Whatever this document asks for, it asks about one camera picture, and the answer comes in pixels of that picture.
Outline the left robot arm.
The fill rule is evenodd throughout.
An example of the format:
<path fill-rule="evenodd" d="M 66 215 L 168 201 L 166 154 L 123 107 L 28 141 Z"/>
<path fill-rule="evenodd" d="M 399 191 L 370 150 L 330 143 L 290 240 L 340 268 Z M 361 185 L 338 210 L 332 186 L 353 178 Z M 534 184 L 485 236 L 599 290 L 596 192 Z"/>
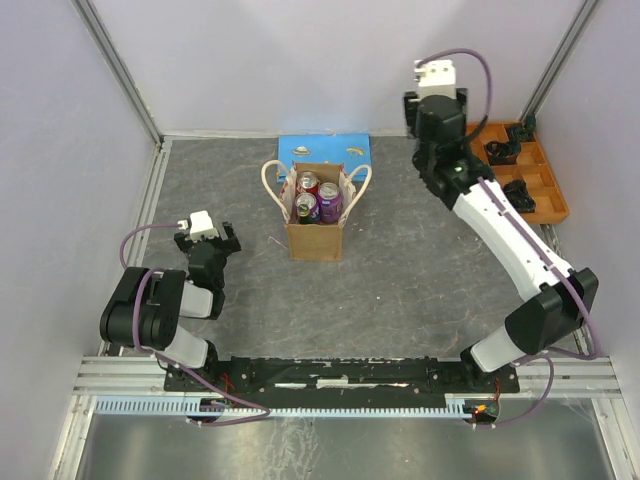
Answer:
<path fill-rule="evenodd" d="M 154 354 L 187 379 L 209 390 L 221 378 L 216 347 L 179 325 L 184 318 L 216 320 L 225 302 L 224 269 L 241 250 L 233 224 L 217 229 L 205 211 L 174 225 L 174 242 L 187 269 L 125 266 L 100 318 L 100 335 L 110 344 Z"/>

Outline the red cola can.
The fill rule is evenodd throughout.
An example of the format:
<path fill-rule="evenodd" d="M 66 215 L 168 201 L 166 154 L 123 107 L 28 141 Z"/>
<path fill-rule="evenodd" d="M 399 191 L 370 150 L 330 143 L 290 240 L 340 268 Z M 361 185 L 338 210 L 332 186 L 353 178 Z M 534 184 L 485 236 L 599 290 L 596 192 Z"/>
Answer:
<path fill-rule="evenodd" d="M 312 171 L 303 171 L 297 174 L 296 177 L 296 194 L 309 193 L 316 196 L 320 181 L 318 176 Z"/>

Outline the purple soda can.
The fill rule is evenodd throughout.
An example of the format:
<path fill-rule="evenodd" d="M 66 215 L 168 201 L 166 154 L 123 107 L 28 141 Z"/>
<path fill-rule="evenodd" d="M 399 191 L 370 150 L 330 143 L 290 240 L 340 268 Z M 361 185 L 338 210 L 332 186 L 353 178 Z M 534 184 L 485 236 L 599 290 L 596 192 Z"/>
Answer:
<path fill-rule="evenodd" d="M 322 183 L 317 191 L 321 222 L 335 224 L 342 214 L 342 193 L 339 186 L 332 182 Z"/>

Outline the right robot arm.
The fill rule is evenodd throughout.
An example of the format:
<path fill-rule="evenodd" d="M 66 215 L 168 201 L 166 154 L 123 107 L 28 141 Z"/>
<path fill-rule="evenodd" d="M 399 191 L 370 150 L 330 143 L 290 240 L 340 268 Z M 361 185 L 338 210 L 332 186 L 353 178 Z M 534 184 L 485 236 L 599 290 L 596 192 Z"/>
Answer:
<path fill-rule="evenodd" d="M 592 270 L 574 269 L 515 210 L 490 167 L 471 150 L 466 135 L 467 93 L 403 96 L 412 163 L 427 189 L 471 227 L 504 267 L 523 303 L 503 325 L 463 352 L 458 368 L 467 389 L 481 391 L 495 371 L 552 351 L 587 327 L 599 281 Z"/>

